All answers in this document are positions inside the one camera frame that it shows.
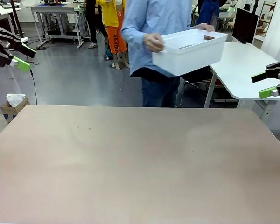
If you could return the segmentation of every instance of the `white bin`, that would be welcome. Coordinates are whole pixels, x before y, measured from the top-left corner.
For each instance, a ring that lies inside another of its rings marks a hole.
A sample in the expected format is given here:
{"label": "white bin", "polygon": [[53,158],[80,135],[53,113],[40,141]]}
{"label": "white bin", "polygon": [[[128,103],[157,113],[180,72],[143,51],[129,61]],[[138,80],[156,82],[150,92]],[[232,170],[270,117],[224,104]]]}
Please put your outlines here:
{"label": "white bin", "polygon": [[[205,35],[214,39],[207,41]],[[227,34],[191,29],[162,38],[165,50],[153,53],[153,63],[174,76],[181,76],[219,62]]]}

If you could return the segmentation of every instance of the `person in yellow jacket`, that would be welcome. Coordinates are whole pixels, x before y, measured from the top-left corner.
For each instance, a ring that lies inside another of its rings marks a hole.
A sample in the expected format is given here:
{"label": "person in yellow jacket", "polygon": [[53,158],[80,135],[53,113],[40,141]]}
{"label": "person in yellow jacket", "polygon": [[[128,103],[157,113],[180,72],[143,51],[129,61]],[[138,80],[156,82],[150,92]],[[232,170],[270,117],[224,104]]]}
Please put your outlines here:
{"label": "person in yellow jacket", "polygon": [[97,3],[102,6],[103,23],[107,26],[109,45],[112,54],[114,54],[115,68],[120,70],[117,58],[118,52],[123,53],[123,62],[129,68],[125,55],[127,51],[126,42],[120,33],[125,16],[126,0],[97,0]]}

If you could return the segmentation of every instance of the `orange pants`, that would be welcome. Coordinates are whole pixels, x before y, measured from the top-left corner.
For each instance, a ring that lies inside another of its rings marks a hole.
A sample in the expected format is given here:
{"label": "orange pants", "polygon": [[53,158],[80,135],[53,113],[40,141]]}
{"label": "orange pants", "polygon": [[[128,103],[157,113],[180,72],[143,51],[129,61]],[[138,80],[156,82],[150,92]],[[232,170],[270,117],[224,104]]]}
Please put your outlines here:
{"label": "orange pants", "polygon": [[124,12],[117,12],[118,17],[118,27],[107,27],[109,45],[112,54],[117,54],[118,52],[126,52],[126,42],[120,34],[120,30],[123,24]]}

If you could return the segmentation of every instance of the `white tissue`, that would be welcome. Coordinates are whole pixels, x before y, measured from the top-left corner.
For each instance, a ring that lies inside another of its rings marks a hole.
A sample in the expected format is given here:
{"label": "white tissue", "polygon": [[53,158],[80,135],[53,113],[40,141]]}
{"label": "white tissue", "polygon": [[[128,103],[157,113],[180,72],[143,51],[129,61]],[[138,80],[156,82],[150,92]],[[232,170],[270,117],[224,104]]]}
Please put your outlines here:
{"label": "white tissue", "polygon": [[25,98],[25,94],[6,94],[6,98],[12,107],[16,107]]}

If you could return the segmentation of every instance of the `floor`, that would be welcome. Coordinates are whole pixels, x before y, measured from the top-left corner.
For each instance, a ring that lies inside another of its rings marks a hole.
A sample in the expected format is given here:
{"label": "floor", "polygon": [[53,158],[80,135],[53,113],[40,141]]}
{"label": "floor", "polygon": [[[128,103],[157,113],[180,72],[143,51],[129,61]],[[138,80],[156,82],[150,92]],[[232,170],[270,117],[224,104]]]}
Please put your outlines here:
{"label": "floor", "polygon": [[[33,24],[22,24],[28,45],[39,42]],[[46,44],[46,50],[37,51],[31,65],[35,79],[37,103],[41,105],[87,105],[87,106],[141,106],[141,79],[130,78],[129,69],[117,71],[109,68],[112,62],[104,60],[105,45],[98,35],[98,48],[88,49],[86,42],[80,49],[72,41]],[[15,56],[26,60],[18,52]],[[10,79],[11,71],[16,79]],[[181,101],[183,85],[177,101]],[[30,73],[6,66],[0,68],[0,106],[7,93],[21,92],[35,104],[33,79]],[[205,96],[199,90],[186,86],[181,107],[202,108]],[[211,107],[234,108],[236,104],[216,103]]]}

